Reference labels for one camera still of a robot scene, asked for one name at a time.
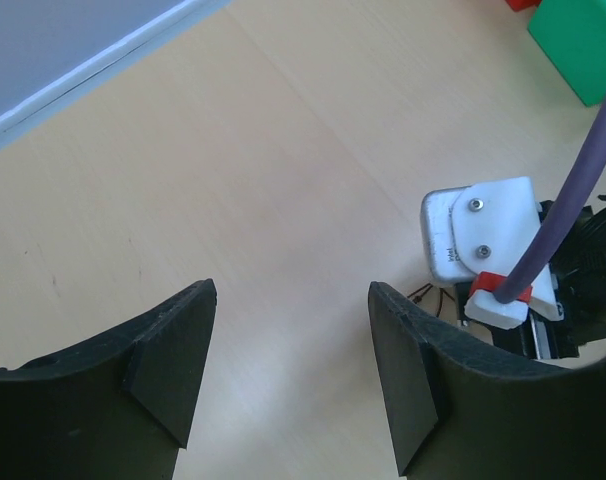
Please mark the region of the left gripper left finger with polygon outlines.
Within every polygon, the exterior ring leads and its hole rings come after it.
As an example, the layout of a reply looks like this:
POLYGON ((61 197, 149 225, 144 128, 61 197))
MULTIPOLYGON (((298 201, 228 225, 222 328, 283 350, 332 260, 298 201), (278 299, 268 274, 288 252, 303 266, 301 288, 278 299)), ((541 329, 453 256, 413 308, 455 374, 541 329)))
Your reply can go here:
POLYGON ((169 479, 190 437, 212 280, 16 369, 0 368, 0 479, 169 479))

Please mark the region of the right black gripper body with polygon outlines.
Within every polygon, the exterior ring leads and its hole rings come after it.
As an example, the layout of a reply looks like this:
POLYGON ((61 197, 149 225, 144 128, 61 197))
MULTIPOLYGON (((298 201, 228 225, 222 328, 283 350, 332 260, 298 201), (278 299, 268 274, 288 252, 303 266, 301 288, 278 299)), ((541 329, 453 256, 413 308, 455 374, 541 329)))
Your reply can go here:
MULTIPOLYGON (((599 200, 606 202, 606 195, 599 200)), ((582 209, 550 264, 562 319, 534 311, 523 325, 489 327, 493 345, 528 359, 577 358, 579 348, 606 339, 606 207, 582 209)))

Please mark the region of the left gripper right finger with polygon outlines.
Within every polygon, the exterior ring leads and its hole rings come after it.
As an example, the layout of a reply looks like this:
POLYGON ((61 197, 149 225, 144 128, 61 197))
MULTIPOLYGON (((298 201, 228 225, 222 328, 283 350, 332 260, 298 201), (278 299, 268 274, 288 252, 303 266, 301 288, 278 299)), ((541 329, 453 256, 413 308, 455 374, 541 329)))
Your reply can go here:
POLYGON ((606 479, 606 357, 566 369, 517 356, 383 282, 368 310, 401 477, 606 479))

